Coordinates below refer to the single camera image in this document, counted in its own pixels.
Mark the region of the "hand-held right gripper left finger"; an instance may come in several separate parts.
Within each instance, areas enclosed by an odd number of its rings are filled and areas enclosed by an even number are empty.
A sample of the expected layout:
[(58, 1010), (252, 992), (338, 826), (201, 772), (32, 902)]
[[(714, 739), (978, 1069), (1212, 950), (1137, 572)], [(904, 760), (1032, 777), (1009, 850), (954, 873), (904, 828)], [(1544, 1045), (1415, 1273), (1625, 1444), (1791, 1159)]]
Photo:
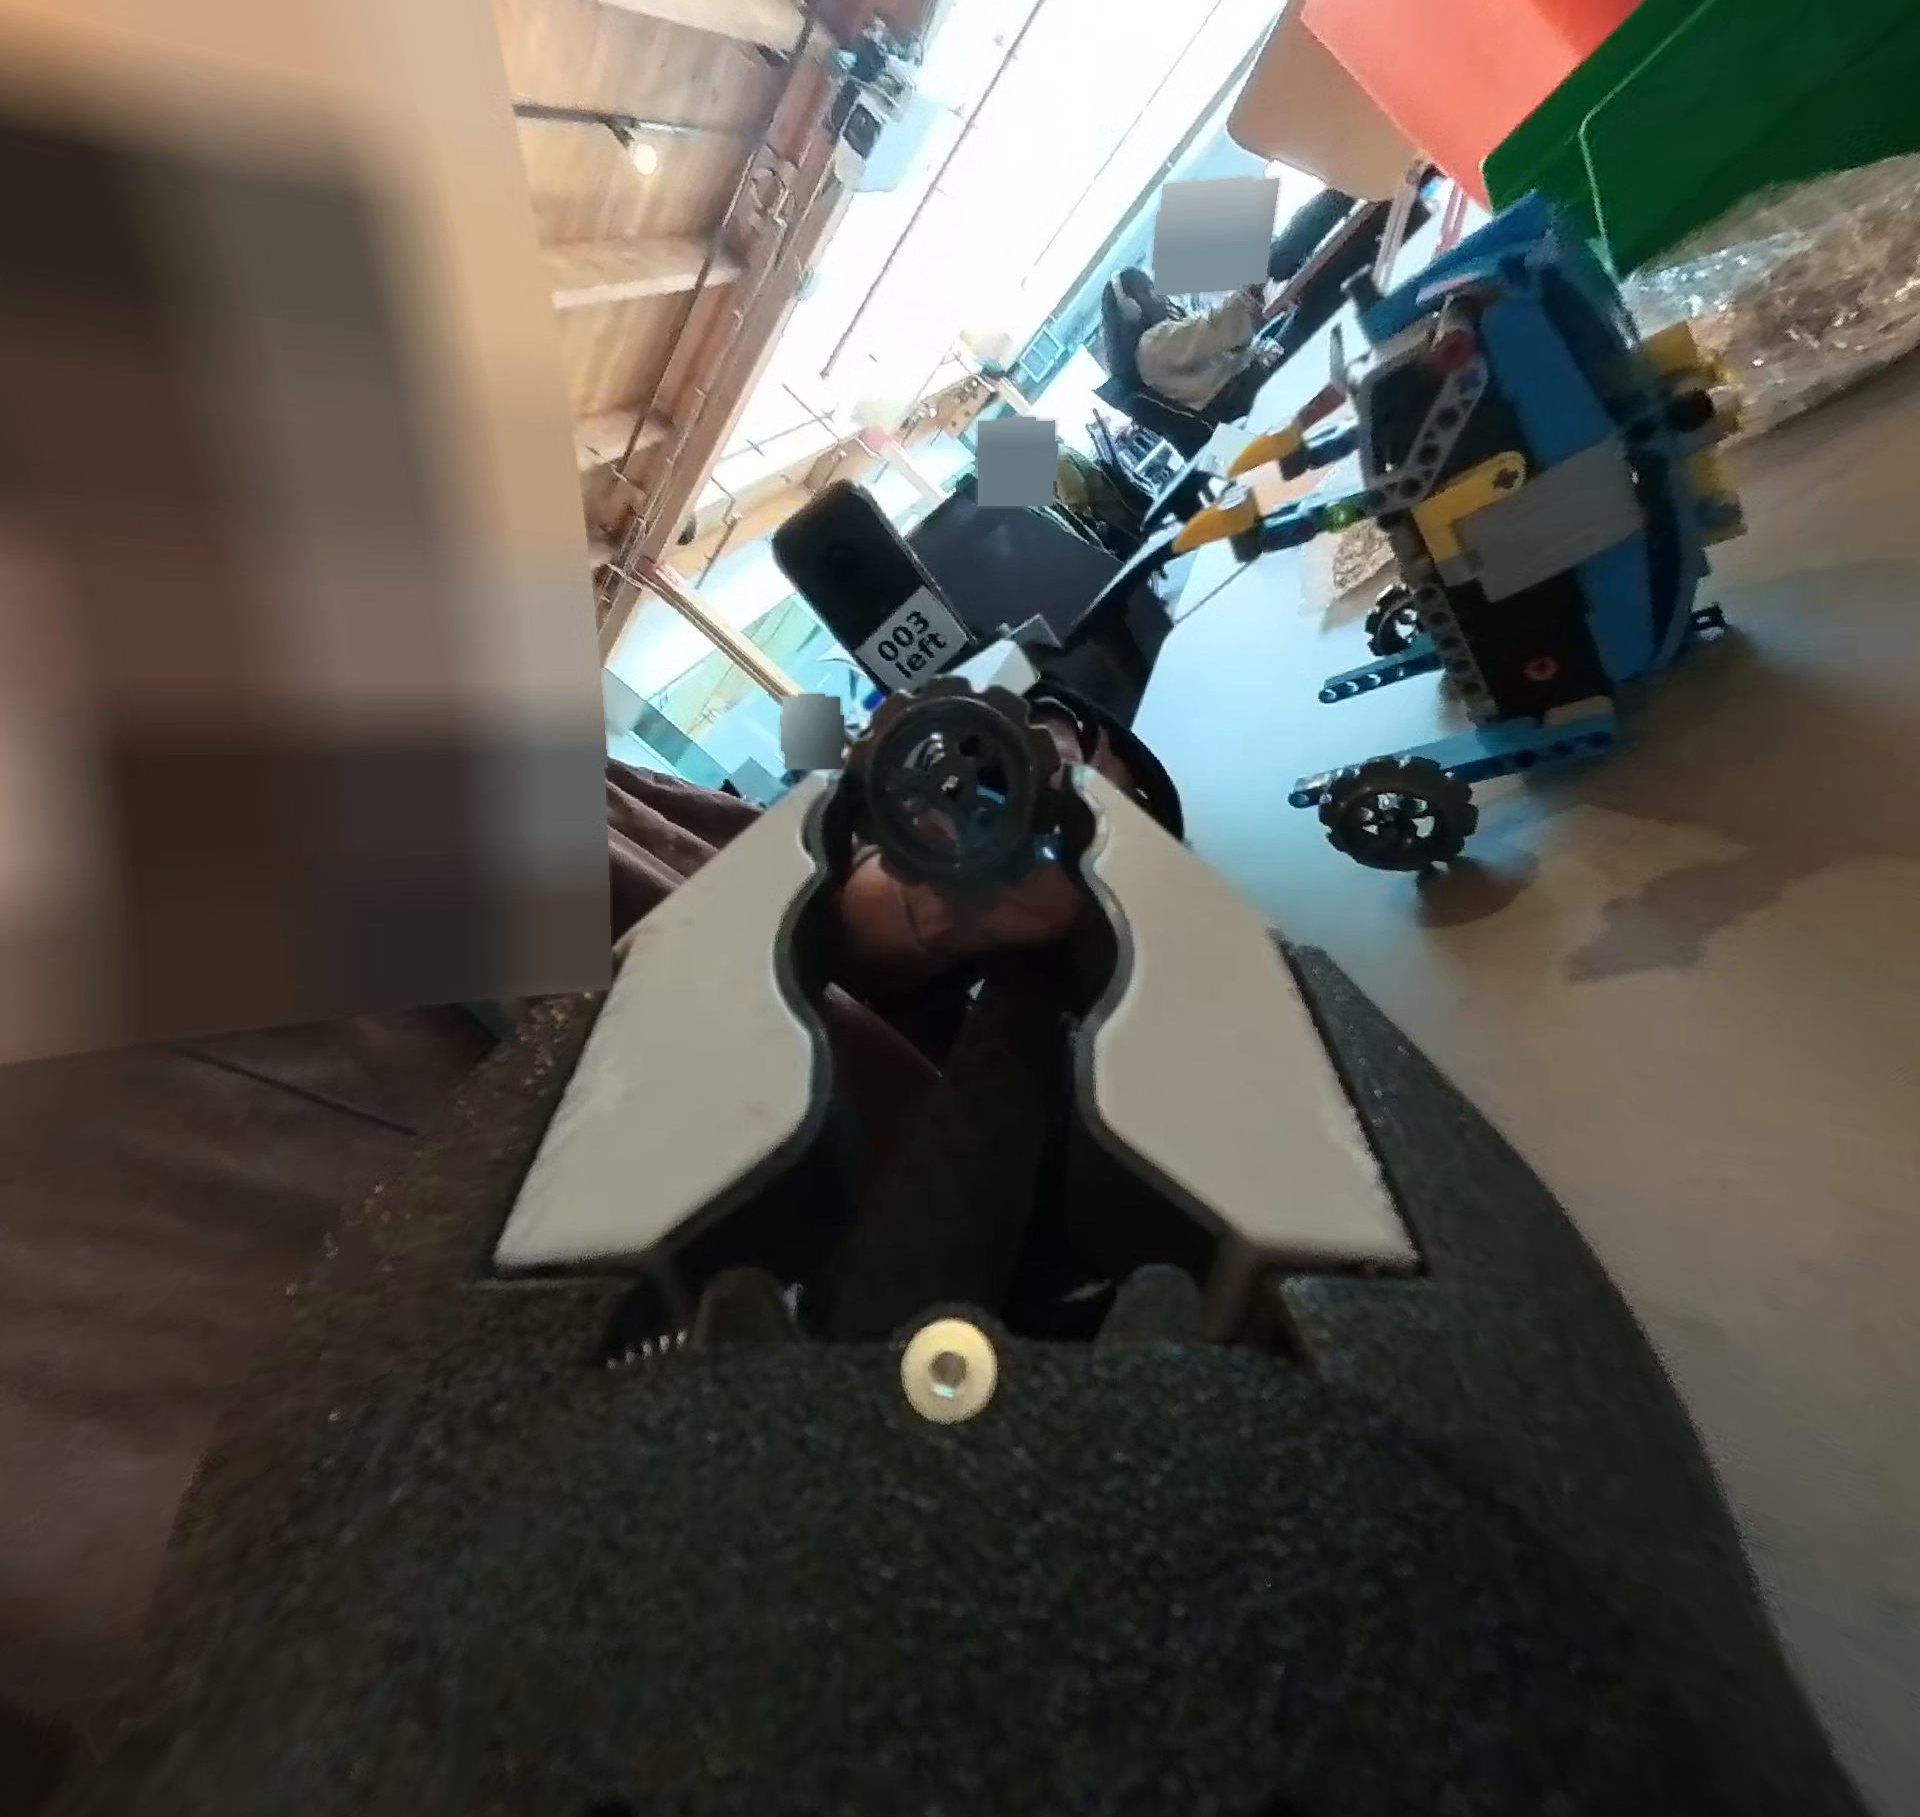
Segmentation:
[(509, 1206), (496, 1271), (636, 1271), (718, 1228), (826, 1115), (800, 966), (837, 777), (809, 772), (612, 941), (610, 988)]

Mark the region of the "green plastic bin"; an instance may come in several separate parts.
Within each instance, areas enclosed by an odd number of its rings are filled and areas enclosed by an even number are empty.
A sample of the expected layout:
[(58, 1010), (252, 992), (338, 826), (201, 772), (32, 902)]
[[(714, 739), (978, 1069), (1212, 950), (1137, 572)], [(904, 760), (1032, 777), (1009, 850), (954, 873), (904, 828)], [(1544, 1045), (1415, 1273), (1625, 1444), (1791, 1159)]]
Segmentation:
[(1918, 150), (1918, 0), (1644, 0), (1495, 148), (1615, 273), (1768, 188)]

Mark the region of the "blue toy brick vehicle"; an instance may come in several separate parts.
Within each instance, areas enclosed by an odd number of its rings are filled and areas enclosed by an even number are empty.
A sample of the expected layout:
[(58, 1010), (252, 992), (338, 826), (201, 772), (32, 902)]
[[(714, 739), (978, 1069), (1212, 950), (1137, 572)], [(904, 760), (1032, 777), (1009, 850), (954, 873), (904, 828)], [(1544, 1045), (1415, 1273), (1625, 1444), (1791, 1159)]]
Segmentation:
[(1452, 863), (1478, 785), (1606, 755), (1617, 699), (1719, 633), (1698, 604), (1708, 546), (1742, 534), (1719, 463), (1727, 377), (1686, 321), (1649, 336), (1546, 197), (1529, 192), (1356, 312), (1355, 412), (1256, 437), (1231, 485), (1147, 551), (1226, 542), (1234, 559), (1374, 528), (1415, 633), (1331, 676), (1339, 702), (1424, 674), (1466, 729), (1309, 774), (1290, 790), (1331, 848), (1381, 873)]

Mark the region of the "person's left hand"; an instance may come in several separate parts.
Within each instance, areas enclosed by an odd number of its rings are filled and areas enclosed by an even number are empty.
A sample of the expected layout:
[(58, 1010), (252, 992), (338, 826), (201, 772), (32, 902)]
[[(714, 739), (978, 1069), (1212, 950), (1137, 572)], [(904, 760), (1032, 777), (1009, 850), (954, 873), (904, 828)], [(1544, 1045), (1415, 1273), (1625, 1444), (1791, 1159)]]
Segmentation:
[(829, 891), (826, 972), (854, 994), (920, 988), (998, 955), (1066, 939), (1083, 893), (1056, 863), (979, 897), (956, 897), (891, 874), (865, 851)]

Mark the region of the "black toy wheel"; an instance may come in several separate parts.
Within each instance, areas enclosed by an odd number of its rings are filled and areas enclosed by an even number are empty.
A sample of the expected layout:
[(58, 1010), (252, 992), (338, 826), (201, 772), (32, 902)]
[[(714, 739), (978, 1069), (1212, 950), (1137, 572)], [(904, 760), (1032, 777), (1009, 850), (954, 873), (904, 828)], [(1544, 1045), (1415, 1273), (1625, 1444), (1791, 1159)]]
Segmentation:
[(847, 751), (854, 834), (904, 883), (988, 897), (1052, 857), (1061, 772), (1019, 694), (934, 677), (888, 696)]

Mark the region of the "grey desk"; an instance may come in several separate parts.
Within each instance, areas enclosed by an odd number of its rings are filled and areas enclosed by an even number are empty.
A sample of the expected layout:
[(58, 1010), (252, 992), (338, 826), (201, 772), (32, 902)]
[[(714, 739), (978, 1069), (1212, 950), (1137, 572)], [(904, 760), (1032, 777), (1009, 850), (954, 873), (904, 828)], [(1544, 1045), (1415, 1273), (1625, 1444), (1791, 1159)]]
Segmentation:
[(1916, 1813), (1916, 358), (1736, 448), (1728, 628), (1621, 746), (1479, 790), (1427, 883), (1331, 851), (1301, 774), (1447, 735), (1339, 704), (1306, 555), (1188, 565), (1139, 712), (1186, 836), (1529, 1157), (1659, 1347), (1835, 1749)]

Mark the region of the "clear plastic bag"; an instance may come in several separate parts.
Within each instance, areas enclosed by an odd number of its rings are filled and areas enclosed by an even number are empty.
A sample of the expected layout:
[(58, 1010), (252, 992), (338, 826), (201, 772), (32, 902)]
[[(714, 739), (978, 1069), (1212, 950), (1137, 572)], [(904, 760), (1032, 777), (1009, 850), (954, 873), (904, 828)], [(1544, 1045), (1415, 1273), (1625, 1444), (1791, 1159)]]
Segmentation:
[(1644, 336), (1686, 321), (1742, 437), (1857, 388), (1918, 343), (1918, 154), (1758, 191), (1625, 280)]

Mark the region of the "person's left forearm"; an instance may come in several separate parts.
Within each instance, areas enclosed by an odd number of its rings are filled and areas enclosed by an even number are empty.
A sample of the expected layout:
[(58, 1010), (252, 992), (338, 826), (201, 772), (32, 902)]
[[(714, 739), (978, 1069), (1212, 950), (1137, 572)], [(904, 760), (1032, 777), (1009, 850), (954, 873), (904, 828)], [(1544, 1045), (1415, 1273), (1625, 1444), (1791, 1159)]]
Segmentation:
[(604, 781), (615, 941), (765, 812), (731, 790), (612, 758)]

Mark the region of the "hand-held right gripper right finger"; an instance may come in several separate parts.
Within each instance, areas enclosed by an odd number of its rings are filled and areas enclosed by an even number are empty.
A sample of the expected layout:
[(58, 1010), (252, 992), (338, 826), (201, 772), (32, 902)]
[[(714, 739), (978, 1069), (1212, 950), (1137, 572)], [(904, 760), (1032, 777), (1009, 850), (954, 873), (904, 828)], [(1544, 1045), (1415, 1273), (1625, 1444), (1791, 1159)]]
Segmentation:
[(1213, 1275), (1413, 1275), (1419, 1251), (1260, 909), (1116, 782), (1073, 770), (1116, 964), (1075, 1045), (1094, 1140), (1210, 1241)]

